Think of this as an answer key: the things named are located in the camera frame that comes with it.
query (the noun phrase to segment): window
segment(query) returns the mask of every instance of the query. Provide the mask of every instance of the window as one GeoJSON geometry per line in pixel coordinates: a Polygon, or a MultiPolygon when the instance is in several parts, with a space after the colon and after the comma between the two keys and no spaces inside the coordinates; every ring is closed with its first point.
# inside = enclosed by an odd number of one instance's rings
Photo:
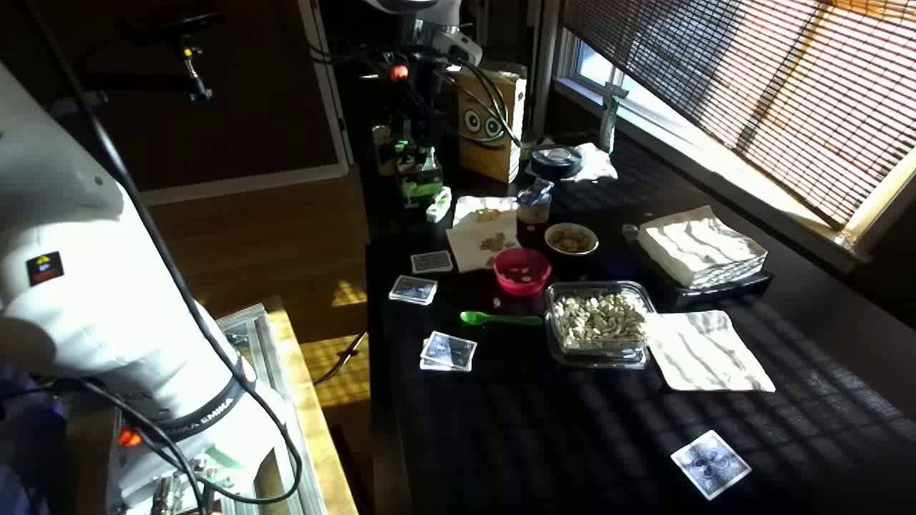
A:
{"type": "Polygon", "coordinates": [[[638,80],[635,95],[644,85],[761,170],[844,246],[863,243],[916,175],[907,4],[576,0],[565,25],[594,42],[576,42],[571,80],[597,82],[594,55],[608,55],[638,80]]]}

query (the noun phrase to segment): red cup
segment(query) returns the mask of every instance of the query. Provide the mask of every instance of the red cup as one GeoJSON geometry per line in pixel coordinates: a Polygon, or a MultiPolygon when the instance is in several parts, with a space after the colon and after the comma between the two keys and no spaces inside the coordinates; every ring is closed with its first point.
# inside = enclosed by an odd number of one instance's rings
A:
{"type": "Polygon", "coordinates": [[[536,250],[508,250],[492,258],[495,283],[509,299],[539,299],[549,281],[549,261],[536,250]]]}

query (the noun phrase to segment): black table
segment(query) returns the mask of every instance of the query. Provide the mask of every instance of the black table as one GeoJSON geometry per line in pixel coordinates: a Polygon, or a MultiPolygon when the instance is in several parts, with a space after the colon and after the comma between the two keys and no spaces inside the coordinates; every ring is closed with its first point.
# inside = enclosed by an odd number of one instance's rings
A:
{"type": "Polygon", "coordinates": [[[655,364],[571,370],[549,359],[542,329],[468,329],[459,311],[492,303],[488,273],[439,274],[429,309],[389,303],[408,258],[443,250],[442,227],[400,227],[376,236],[366,254],[379,513],[907,510],[916,336],[638,147],[621,141],[617,167],[621,180],[556,191],[552,221],[591,224],[605,240],[587,270],[558,274],[651,281],[619,238],[621,224],[711,204],[771,250],[767,291],[704,306],[730,311],[780,393],[671,393],[655,364]],[[422,371],[432,329],[479,341],[475,371],[422,371]],[[704,430],[754,467],[712,505],[671,462],[704,430]]]}

